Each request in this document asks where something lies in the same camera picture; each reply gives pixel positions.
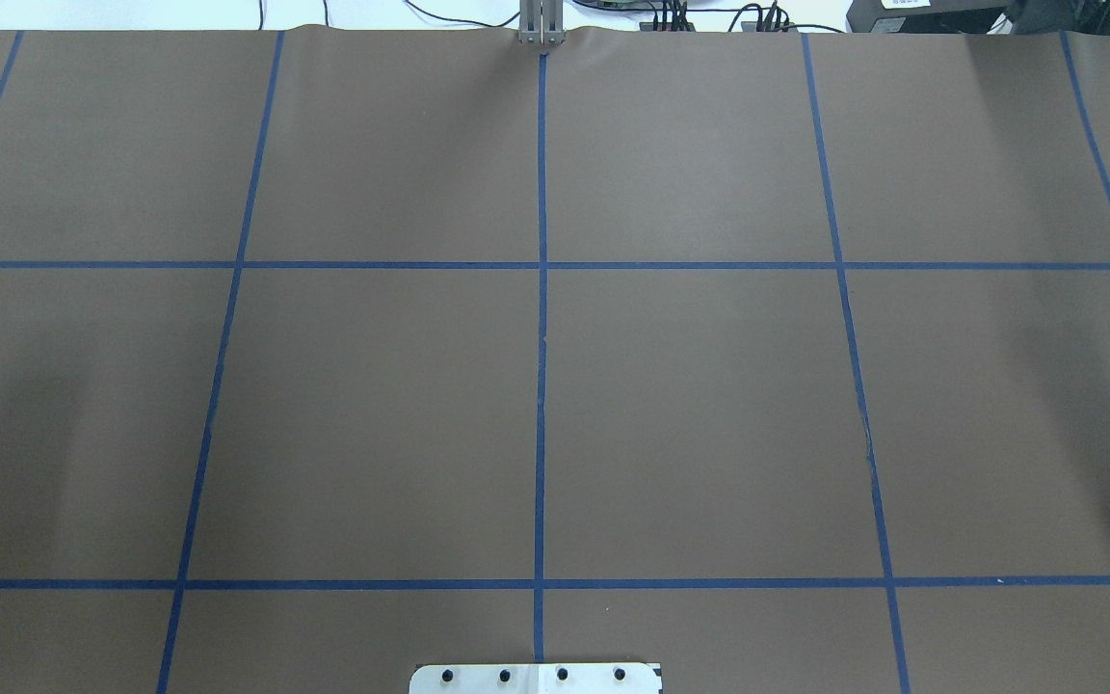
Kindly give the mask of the black box top right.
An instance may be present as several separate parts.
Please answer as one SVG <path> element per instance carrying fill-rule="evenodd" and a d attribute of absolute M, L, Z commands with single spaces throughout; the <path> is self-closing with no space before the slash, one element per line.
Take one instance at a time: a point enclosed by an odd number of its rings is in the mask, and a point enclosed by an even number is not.
<path fill-rule="evenodd" d="M 852 1 L 854 34 L 1110 37 L 1110 1 Z"/>

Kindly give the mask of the white metal base plate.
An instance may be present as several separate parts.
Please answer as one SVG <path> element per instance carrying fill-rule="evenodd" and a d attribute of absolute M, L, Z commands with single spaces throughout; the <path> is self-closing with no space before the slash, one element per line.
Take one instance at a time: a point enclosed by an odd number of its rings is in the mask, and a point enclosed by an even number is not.
<path fill-rule="evenodd" d="M 659 664 L 644 662 L 428 664 L 410 693 L 662 693 Z"/>

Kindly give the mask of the grey aluminium frame post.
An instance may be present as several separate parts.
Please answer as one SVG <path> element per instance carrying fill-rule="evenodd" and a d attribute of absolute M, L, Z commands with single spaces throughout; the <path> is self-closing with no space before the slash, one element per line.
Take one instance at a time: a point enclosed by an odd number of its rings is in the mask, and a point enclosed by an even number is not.
<path fill-rule="evenodd" d="M 567 38 L 564 1 L 521 0 L 518 40 L 525 46 L 559 46 Z"/>

